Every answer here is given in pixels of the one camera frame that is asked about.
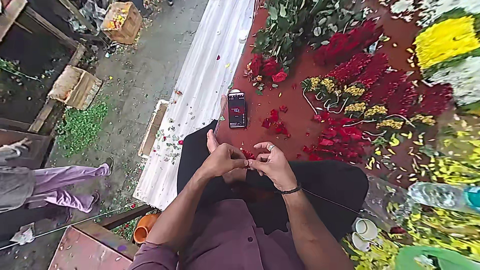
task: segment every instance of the yellow flower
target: yellow flower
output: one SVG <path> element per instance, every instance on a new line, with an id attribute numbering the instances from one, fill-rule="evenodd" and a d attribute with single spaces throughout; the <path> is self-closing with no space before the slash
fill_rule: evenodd
<path id="1" fill-rule="evenodd" d="M 337 93 L 340 95 L 341 91 L 338 92 L 336 84 L 333 82 L 331 78 L 325 78 L 320 82 L 321 85 L 325 86 L 327 93 Z"/>
<path id="2" fill-rule="evenodd" d="M 345 107 L 345 111 L 364 111 L 365 109 L 365 102 L 350 104 Z"/>
<path id="3" fill-rule="evenodd" d="M 383 127 L 383 126 L 388 126 L 394 129 L 401 129 L 403 126 L 403 122 L 395 121 L 392 119 L 389 120 L 383 120 L 380 123 L 377 124 L 377 129 Z"/>
<path id="4" fill-rule="evenodd" d="M 351 94 L 352 96 L 361 96 L 363 95 L 363 92 L 365 92 L 365 89 L 357 86 L 350 86 L 350 87 L 345 86 L 345 89 L 343 91 L 345 93 Z"/>
<path id="5" fill-rule="evenodd" d="M 435 119 L 433 119 L 433 116 L 432 115 L 429 115 L 429 116 L 423 116 L 421 114 L 417 114 L 415 115 L 414 117 L 410 118 L 410 121 L 413 122 L 413 121 L 420 121 L 426 125 L 435 125 L 435 123 L 437 121 L 435 121 Z"/>
<path id="6" fill-rule="evenodd" d="M 375 105 L 373 107 L 371 107 L 370 109 L 368 109 L 364 116 L 365 117 L 370 117 L 370 116 L 373 116 L 373 115 L 376 115 L 376 114 L 386 114 L 387 113 L 387 108 L 385 108 L 385 106 L 378 106 L 378 105 Z"/>
<path id="7" fill-rule="evenodd" d="M 315 90 L 317 88 L 318 83 L 320 82 L 319 77 L 312 77 L 310 78 L 310 82 L 312 83 L 312 86 L 310 87 L 310 91 Z"/>
<path id="8" fill-rule="evenodd" d="M 421 69 L 440 63 L 450 57 L 480 47 L 473 28 L 472 16 L 448 19 L 434 24 L 420 33 L 414 45 Z"/>

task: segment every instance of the plastic bottle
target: plastic bottle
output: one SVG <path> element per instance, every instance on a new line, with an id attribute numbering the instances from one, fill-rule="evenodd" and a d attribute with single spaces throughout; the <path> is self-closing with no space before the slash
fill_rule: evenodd
<path id="1" fill-rule="evenodd" d="M 480 213 L 480 186 L 417 182 L 408 188 L 416 203 L 466 213 Z"/>

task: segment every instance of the man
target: man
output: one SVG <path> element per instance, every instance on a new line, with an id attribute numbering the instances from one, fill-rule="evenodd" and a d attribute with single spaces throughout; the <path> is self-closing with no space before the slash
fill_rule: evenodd
<path id="1" fill-rule="evenodd" d="M 362 206 L 366 175 L 332 160 L 289 163 L 271 142 L 254 146 L 269 153 L 245 160 L 238 148 L 218 145 L 209 130 L 215 125 L 185 138 L 179 194 L 129 269 L 353 269 L 338 241 Z M 226 183 L 232 181 L 277 195 L 246 203 Z"/>

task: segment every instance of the purple shirt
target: purple shirt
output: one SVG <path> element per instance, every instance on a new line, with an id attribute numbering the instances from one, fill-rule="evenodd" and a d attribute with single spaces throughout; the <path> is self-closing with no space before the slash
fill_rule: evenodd
<path id="1" fill-rule="evenodd" d="M 165 246 L 145 243 L 129 270 L 173 270 L 178 255 Z M 265 235 L 257 228 L 243 200 L 229 199 L 197 211 L 192 240 L 179 263 L 187 270 L 305 269 L 291 232 Z"/>

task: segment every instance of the orange clay pot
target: orange clay pot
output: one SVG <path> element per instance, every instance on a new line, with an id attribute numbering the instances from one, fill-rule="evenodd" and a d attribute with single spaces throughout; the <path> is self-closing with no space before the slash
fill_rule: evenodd
<path id="1" fill-rule="evenodd" d="M 135 228 L 135 231 L 133 231 L 133 239 L 135 242 L 139 244 L 145 242 L 148 233 L 152 230 L 152 227 L 159 216 L 160 213 L 148 214 L 138 221 L 137 227 Z"/>

